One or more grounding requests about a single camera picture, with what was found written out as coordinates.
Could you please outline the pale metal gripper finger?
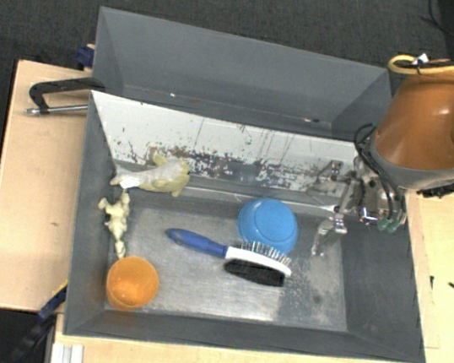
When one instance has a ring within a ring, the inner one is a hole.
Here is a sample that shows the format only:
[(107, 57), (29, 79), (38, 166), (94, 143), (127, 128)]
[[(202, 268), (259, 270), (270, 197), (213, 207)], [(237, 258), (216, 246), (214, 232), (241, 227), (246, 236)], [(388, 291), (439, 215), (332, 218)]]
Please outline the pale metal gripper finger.
[(306, 193), (310, 196), (336, 194), (339, 186), (343, 182), (340, 178), (342, 166), (342, 161), (331, 160), (318, 172), (316, 180), (310, 187), (308, 187)]
[(347, 235), (347, 231), (344, 217), (334, 215), (324, 219), (317, 226), (311, 254), (316, 257), (324, 256), (330, 246), (334, 245), (341, 237)]

